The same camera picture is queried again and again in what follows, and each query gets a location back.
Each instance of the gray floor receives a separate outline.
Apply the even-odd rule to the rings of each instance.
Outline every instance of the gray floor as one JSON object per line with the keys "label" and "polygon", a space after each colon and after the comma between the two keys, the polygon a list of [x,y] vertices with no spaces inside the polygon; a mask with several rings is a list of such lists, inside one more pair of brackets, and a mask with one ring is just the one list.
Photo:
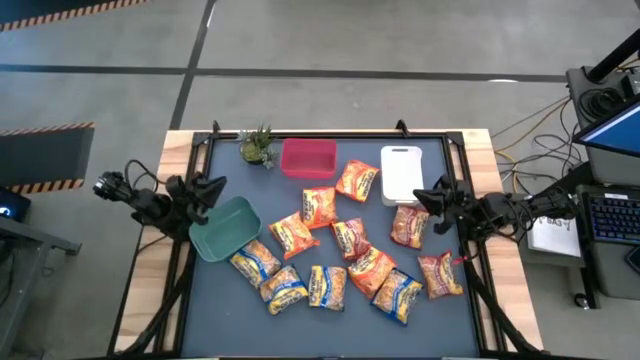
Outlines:
{"label": "gray floor", "polygon": [[[186,67],[205,2],[152,0],[0,33],[0,64]],[[595,63],[639,24],[632,0],[219,0],[199,66],[559,75]],[[56,273],[39,286],[20,349],[55,359],[106,351],[139,227],[126,206],[98,199],[88,185],[129,158],[156,168],[181,83],[182,76],[0,73],[1,129],[97,123],[87,186],[31,197],[34,225],[84,247],[77,259],[52,259]],[[181,128],[209,128],[213,119],[229,129],[388,128],[402,118],[411,127],[496,132],[565,95],[563,84],[196,77]],[[571,106],[565,121],[575,123]],[[497,137],[496,148],[532,124]],[[541,133],[563,134],[557,115],[534,132]],[[509,153],[541,150],[527,138]],[[541,160],[522,169],[559,176],[560,167]],[[549,183],[523,181],[532,191]],[[562,269],[525,270],[548,350],[640,353],[640,303],[605,299],[602,310],[584,312],[572,305]]]}

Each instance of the orange noodle package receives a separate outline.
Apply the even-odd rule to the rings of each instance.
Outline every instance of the orange noodle package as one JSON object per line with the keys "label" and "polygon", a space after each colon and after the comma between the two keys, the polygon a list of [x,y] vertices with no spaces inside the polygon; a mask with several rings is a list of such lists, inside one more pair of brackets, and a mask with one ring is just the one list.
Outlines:
{"label": "orange noodle package", "polygon": [[253,240],[237,253],[229,262],[246,277],[251,285],[258,288],[269,276],[280,270],[280,260],[258,240]]}
{"label": "orange noodle package", "polygon": [[300,220],[299,211],[269,225],[269,230],[282,245],[285,260],[289,260],[312,246],[320,245],[320,242],[311,236],[311,231]]}
{"label": "orange noodle package", "polygon": [[413,249],[422,248],[422,238],[427,228],[429,213],[425,210],[408,206],[398,206],[396,218],[393,220],[391,240]]}
{"label": "orange noodle package", "polygon": [[289,305],[309,296],[309,293],[296,268],[287,265],[260,285],[260,296],[267,303],[269,313],[277,315]]}
{"label": "orange noodle package", "polygon": [[371,301],[371,305],[382,310],[387,317],[406,326],[409,311],[420,290],[422,284],[404,272],[393,269]]}
{"label": "orange noodle package", "polygon": [[302,190],[302,222],[309,230],[328,226],[336,220],[336,189],[322,187]]}
{"label": "orange noodle package", "polygon": [[451,251],[440,256],[418,256],[422,274],[427,280],[427,295],[436,299],[444,295],[462,295],[464,289],[458,284],[451,266]]}
{"label": "orange noodle package", "polygon": [[391,256],[371,247],[349,266],[349,276],[353,284],[372,299],[394,267],[396,263]]}
{"label": "orange noodle package", "polygon": [[336,184],[336,190],[353,200],[365,202],[378,171],[380,169],[361,161],[349,160]]}
{"label": "orange noodle package", "polygon": [[341,267],[313,265],[309,279],[309,306],[344,310],[347,271]]}
{"label": "orange noodle package", "polygon": [[364,230],[364,223],[360,218],[334,223],[331,225],[331,230],[345,260],[356,260],[371,247]]}

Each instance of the red plastic container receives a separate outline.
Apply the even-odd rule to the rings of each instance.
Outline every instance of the red plastic container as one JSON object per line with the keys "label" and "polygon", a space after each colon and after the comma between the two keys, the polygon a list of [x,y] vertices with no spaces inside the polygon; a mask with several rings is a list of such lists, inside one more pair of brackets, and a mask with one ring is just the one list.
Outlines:
{"label": "red plastic container", "polygon": [[282,172],[295,178],[330,179],[336,173],[335,140],[285,139],[282,143]]}

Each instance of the paper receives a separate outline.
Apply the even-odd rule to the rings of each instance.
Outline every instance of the paper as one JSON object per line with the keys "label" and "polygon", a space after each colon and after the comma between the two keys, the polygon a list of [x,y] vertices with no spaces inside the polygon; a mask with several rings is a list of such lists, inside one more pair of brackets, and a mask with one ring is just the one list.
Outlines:
{"label": "paper", "polygon": [[527,236],[529,249],[581,257],[575,219],[540,217]]}

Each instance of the teal plastic bowl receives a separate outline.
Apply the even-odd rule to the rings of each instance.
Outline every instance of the teal plastic bowl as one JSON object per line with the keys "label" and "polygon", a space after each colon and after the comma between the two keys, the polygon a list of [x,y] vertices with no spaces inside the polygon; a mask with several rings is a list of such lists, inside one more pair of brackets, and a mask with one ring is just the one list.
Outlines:
{"label": "teal plastic bowl", "polygon": [[206,225],[192,224],[191,242],[207,262],[227,259],[262,231],[262,222],[249,200],[236,196],[209,209]]}

